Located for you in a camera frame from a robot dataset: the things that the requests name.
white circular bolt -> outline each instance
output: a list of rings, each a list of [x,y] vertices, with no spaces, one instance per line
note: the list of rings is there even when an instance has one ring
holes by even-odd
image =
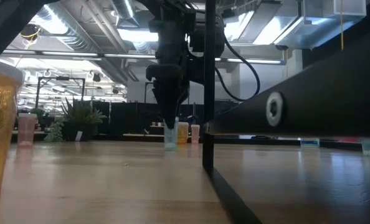
[[[265,114],[271,126],[278,126],[283,115],[283,98],[280,93],[273,92],[268,97]]]

robotic arm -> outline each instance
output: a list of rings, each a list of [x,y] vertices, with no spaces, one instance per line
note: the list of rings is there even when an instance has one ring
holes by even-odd
[[[158,65],[146,69],[146,77],[153,80],[153,93],[161,114],[170,129],[174,128],[179,105],[188,97],[189,82],[204,84],[204,63],[192,55],[204,51],[204,21],[196,21],[197,10],[188,8],[186,0],[138,0],[154,15],[149,22],[150,32],[159,35],[156,51]],[[224,51],[224,25],[217,23],[216,57]]]

green plant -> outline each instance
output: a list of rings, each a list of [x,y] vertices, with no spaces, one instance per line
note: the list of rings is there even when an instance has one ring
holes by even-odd
[[[67,108],[62,105],[65,119],[75,123],[98,124],[103,118],[107,118],[99,110],[93,110],[90,105],[83,101],[73,99],[73,105],[66,99]]]
[[[45,141],[47,142],[62,142],[63,141],[63,134],[62,134],[62,127],[63,119],[56,120],[55,124],[51,127],[50,133],[45,137]]]

pink plastic cup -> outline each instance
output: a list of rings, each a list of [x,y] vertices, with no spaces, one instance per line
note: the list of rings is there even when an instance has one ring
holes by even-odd
[[[192,129],[192,144],[199,144],[200,125],[192,124],[191,129]]]
[[[36,125],[37,115],[20,113],[19,114],[19,130],[17,132],[18,148],[33,147],[34,126]]]

plant pot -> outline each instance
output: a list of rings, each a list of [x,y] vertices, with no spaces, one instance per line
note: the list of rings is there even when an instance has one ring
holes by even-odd
[[[66,141],[76,141],[77,135],[80,137],[78,141],[88,141],[97,133],[96,124],[84,124],[66,121],[62,127],[63,139]]]

